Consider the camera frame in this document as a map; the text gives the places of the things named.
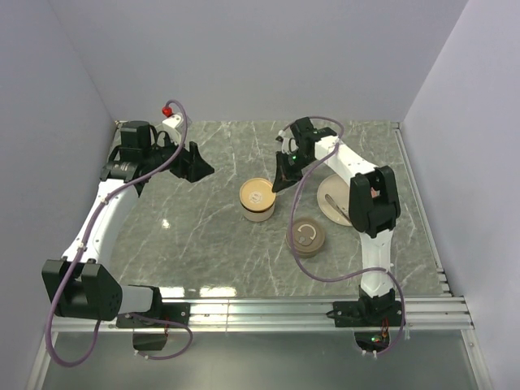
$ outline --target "gray wall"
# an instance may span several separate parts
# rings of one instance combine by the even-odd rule
[[[24,388],[49,309],[41,282],[79,230],[113,122],[47,2],[0,7],[0,388]]]
[[[441,260],[496,389],[520,388],[520,2],[470,0],[405,119]]]
[[[466,0],[50,0],[116,119],[403,120]]]

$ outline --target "gray floor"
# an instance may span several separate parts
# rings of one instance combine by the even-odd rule
[[[297,268],[284,234],[295,188],[279,194],[274,215],[251,223],[238,206],[240,186],[252,177],[275,177],[275,141],[287,122],[201,122],[189,138],[200,145],[216,172],[190,184],[170,173],[155,176],[128,216],[110,265],[124,284],[173,288],[182,297],[273,297],[355,295],[359,279],[314,282]],[[345,122],[344,141],[363,158],[392,167],[401,199],[392,243],[394,271],[405,294],[442,293],[423,221],[389,122]],[[306,185],[297,215],[311,216],[326,229],[324,250],[305,261],[315,274],[332,277],[362,266],[358,234],[319,210],[316,191],[333,172],[320,167]]]
[[[58,353],[78,358],[92,335],[62,333]],[[175,333],[161,354],[186,342]],[[102,333],[87,362],[74,369],[53,362],[44,389],[357,389],[475,390],[459,331],[413,332],[388,355],[361,357],[352,332],[197,333],[185,355],[147,362],[132,353],[132,335]]]

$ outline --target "yellow lid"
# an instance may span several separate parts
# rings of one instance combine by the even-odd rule
[[[240,203],[248,210],[262,212],[275,203],[276,194],[272,192],[273,184],[266,179],[255,177],[240,187]]]

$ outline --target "marble table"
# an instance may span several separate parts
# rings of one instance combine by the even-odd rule
[[[324,284],[298,269],[284,241],[295,187],[279,193],[275,213],[266,222],[252,223],[241,215],[241,185],[252,177],[275,178],[279,148],[275,137],[286,123],[193,123],[188,138],[199,144],[215,173],[196,184],[169,172],[152,178],[119,234],[110,263],[112,275],[122,284],[168,288],[168,295],[175,297],[357,295],[359,278]],[[401,217],[392,241],[392,262],[405,295],[441,294],[396,130],[389,122],[344,124],[343,140],[349,147],[374,164],[388,164],[396,173]],[[333,223],[318,207],[316,191],[331,174],[328,167],[315,171],[297,211],[297,216],[317,219],[327,232],[322,252],[304,262],[324,277],[362,267],[357,232]]]

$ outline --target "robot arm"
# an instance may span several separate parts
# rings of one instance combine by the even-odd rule
[[[393,228],[401,213],[392,169],[367,162],[330,128],[317,129],[309,118],[296,120],[280,137],[283,144],[276,154],[274,192],[297,183],[303,176],[302,168],[324,158],[340,142],[338,152],[325,164],[349,184],[349,218],[361,237],[363,268],[389,270]],[[393,283],[382,272],[368,272],[362,277],[361,294],[369,298],[393,296]]]
[[[109,161],[102,168],[101,182],[96,200],[71,246],[60,260],[48,260],[42,277],[50,300],[53,299],[65,272],[76,256],[78,243],[98,203],[123,184],[141,177],[161,166],[175,153],[180,135],[177,128],[182,124],[180,115],[173,115],[162,122],[165,130],[164,146],[152,144],[147,122],[127,122],[121,128],[121,145],[116,146]],[[189,150],[182,149],[178,158],[169,167],[174,175],[189,182],[196,182],[215,172],[198,152],[195,142],[189,143]],[[59,300],[55,313],[62,317],[79,319],[112,320],[118,314],[145,313],[157,318],[162,310],[162,298],[157,287],[121,286],[111,276],[109,262],[119,230],[131,209],[137,203],[145,186],[140,183],[121,191],[102,209],[93,225],[88,242],[84,243],[84,253],[74,270],[73,278]]]

